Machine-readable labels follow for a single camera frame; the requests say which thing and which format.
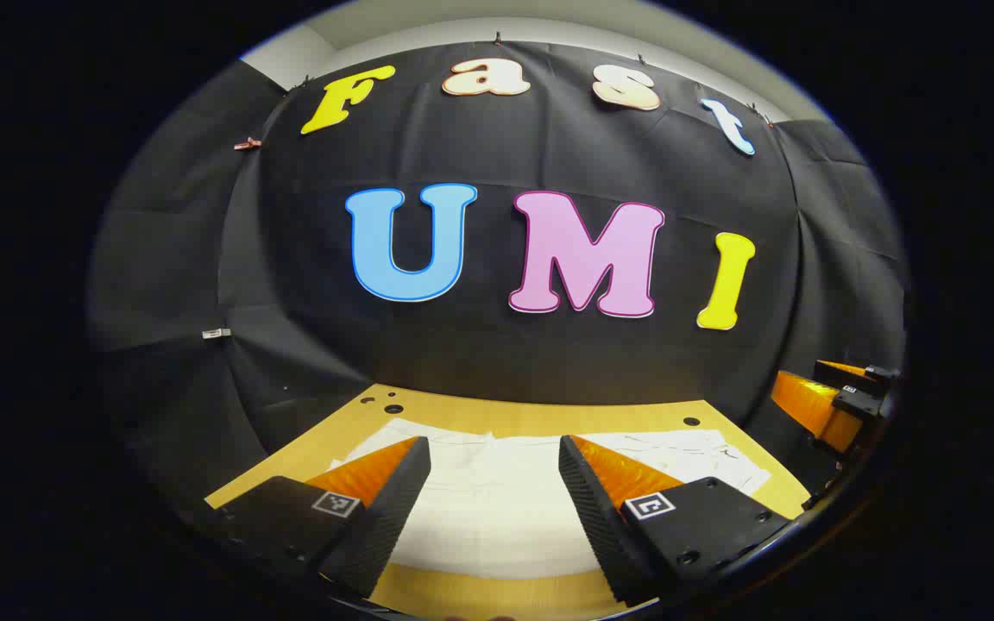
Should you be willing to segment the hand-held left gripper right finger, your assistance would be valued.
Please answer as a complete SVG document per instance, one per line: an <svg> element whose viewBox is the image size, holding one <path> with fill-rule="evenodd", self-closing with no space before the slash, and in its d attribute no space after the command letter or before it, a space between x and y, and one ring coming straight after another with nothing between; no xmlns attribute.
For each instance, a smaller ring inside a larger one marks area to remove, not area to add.
<svg viewBox="0 0 994 621"><path fill-rule="evenodd" d="M583 436L561 436L559 473L613 597L700 598L789 520L718 477L683 482Z"/></svg>

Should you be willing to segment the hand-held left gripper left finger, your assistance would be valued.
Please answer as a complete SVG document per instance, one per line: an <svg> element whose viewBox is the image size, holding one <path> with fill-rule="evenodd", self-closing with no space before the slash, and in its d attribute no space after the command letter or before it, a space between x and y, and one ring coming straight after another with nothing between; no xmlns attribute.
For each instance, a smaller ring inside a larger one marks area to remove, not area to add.
<svg viewBox="0 0 994 621"><path fill-rule="evenodd" d="M196 533L295 599L367 599L431 472L425 436L311 477L274 475L196 514Z"/></svg>

